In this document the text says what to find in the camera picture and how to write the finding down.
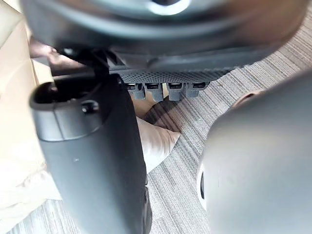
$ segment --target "black plastic part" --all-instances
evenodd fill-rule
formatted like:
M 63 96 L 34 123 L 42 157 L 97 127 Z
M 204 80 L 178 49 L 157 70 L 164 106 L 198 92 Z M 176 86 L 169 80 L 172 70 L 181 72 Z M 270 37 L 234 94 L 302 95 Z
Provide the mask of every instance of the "black plastic part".
M 104 2 L 22 0 L 21 5 L 34 37 L 54 48 L 110 48 L 130 68 L 191 71 L 263 59 L 296 33 L 309 1 L 220 1 L 201 13 L 140 19 L 128 14 L 146 1 L 117 1 L 118 8 L 124 6 L 121 15 L 112 10 L 113 1 Z
M 206 89 L 209 84 L 210 82 L 187 83 L 186 84 L 186 97 L 187 98 L 197 97 L 199 91 Z
M 149 91 L 152 93 L 154 101 L 163 101 L 164 100 L 162 83 L 145 83 L 144 87 L 145 87 L 146 91 Z
M 68 101 L 50 86 L 37 88 L 30 106 L 48 169 L 72 216 L 87 234 L 148 234 L 146 167 L 122 80 L 112 75 Z
M 185 89 L 185 83 L 167 83 L 170 101 L 179 101 Z
M 130 94 L 134 95 L 137 100 L 145 99 L 145 89 L 142 84 L 126 84 L 126 87 Z

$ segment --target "striped carpet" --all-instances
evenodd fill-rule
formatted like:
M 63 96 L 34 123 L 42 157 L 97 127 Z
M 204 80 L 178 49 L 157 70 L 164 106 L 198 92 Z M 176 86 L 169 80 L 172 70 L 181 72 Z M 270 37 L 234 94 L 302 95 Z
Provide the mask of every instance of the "striped carpet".
M 182 133 L 171 155 L 148 176 L 154 213 L 151 234 L 209 233 L 195 178 L 212 123 L 242 94 L 268 88 L 311 66 L 312 7 L 296 37 L 269 58 L 232 71 L 198 98 L 178 103 L 165 100 L 147 114 L 149 122 Z M 79 230 L 61 202 L 47 201 L 9 234 L 79 234 Z

